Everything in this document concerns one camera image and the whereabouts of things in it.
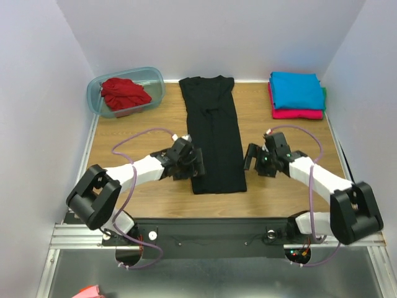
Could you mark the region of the black t shirt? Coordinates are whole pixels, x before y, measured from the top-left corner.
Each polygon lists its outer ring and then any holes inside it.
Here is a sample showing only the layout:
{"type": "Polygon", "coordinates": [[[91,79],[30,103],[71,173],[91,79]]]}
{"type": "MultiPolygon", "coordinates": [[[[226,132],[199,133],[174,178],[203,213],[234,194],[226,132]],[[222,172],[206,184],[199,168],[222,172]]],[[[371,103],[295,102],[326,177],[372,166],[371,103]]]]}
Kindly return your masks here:
{"type": "Polygon", "coordinates": [[[192,178],[194,194],[247,191],[234,79],[193,77],[179,81],[187,111],[187,131],[202,149],[205,174],[192,178]]]}

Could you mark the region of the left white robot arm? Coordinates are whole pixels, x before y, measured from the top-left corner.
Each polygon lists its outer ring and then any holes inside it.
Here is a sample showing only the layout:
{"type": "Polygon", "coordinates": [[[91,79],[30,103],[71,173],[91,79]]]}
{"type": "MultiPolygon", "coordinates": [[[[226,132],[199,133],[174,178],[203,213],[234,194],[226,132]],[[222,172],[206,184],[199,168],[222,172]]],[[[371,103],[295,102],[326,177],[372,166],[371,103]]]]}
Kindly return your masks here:
{"type": "Polygon", "coordinates": [[[100,230],[106,238],[115,237],[126,245],[136,243],[154,248],[157,232],[149,233],[148,242],[138,237],[133,218],[123,207],[116,206],[119,195],[135,187],[171,177],[174,180],[205,174],[203,155],[189,136],[174,139],[171,147],[150,153],[122,166],[90,166],[66,198],[66,205],[90,230],[100,230]]]}

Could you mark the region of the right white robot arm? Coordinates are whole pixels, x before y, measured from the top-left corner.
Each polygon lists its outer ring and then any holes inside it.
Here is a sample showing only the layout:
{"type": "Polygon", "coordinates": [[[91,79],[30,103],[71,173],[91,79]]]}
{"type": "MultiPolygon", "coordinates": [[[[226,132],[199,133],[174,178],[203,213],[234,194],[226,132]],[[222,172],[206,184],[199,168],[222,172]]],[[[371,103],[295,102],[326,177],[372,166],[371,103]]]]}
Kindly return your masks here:
{"type": "Polygon", "coordinates": [[[383,219],[369,184],[336,176],[302,151],[292,151],[282,132],[268,131],[262,146],[249,144],[244,169],[250,167],[260,176],[274,178],[283,173],[329,204],[329,212],[310,209],[288,218],[285,234],[292,242],[300,242],[307,235],[333,236],[343,245],[350,245],[383,230],[383,219]]]}

